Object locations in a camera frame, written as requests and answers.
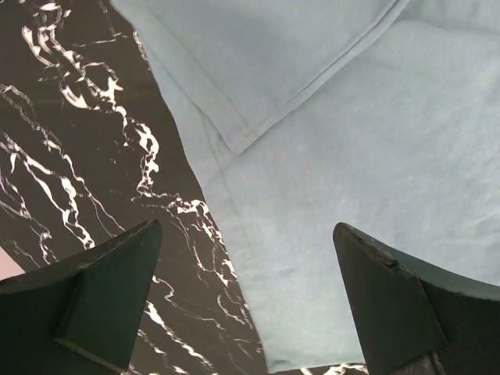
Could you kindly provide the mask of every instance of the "pink surface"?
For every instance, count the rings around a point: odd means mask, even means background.
[[[3,248],[0,248],[0,280],[20,275],[21,273],[24,273],[24,270],[13,261]]]

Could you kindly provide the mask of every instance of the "marble tabletop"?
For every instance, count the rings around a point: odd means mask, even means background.
[[[162,254],[127,374],[267,373],[131,26],[99,0],[0,0],[0,24],[0,246],[29,271],[157,218]]]

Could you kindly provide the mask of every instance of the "blue cloth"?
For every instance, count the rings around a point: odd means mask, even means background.
[[[340,221],[500,284],[500,2],[113,4],[145,44],[271,371],[363,360]]]

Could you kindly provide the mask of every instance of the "black marble surface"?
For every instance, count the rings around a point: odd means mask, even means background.
[[[29,271],[158,218],[162,255],[127,373],[267,373],[130,25],[98,0],[0,0],[0,25],[0,246]],[[287,372],[355,373],[366,371]]]

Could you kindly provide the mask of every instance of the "light blue fabric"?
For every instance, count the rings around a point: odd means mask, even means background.
[[[114,0],[242,152],[384,32],[409,0]]]

